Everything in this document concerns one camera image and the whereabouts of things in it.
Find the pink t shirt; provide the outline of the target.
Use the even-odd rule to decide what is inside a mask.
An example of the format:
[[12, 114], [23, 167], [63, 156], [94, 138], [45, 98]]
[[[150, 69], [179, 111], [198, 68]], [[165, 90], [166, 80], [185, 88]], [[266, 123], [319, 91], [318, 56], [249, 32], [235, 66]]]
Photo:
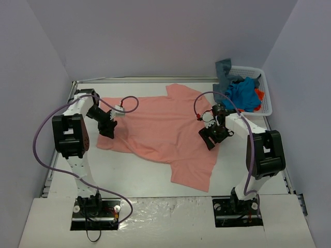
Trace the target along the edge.
[[167, 95], [128, 99], [124, 107], [138, 108], [117, 119], [114, 138], [98, 136], [97, 148], [169, 164], [171, 182], [208, 192], [218, 149], [208, 150], [196, 114], [210, 110], [200, 92], [180, 84], [166, 86]]

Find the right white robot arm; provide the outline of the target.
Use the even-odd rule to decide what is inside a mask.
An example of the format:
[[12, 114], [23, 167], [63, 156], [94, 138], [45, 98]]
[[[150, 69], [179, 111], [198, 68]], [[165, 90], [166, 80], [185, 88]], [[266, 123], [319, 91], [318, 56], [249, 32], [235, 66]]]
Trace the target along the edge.
[[280, 133], [257, 126], [239, 111], [227, 110], [222, 104], [197, 114], [197, 120], [204, 122], [199, 135], [208, 150], [234, 134], [247, 140], [247, 175], [232, 189], [229, 206], [235, 213], [242, 213], [252, 204], [254, 210], [259, 210], [260, 189], [286, 167]]

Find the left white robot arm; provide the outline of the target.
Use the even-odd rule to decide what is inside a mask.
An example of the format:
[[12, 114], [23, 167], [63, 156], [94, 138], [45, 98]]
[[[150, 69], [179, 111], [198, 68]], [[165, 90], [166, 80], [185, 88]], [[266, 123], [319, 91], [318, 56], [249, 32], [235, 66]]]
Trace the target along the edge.
[[77, 202], [80, 210], [98, 216], [104, 210], [104, 203], [95, 184], [88, 163], [89, 136], [84, 118], [88, 117], [98, 122], [99, 134], [114, 138], [117, 121], [111, 110], [103, 111], [99, 107], [99, 95], [94, 89], [76, 90], [72, 105], [61, 114], [52, 117], [53, 136], [57, 152], [70, 165], [78, 189]]

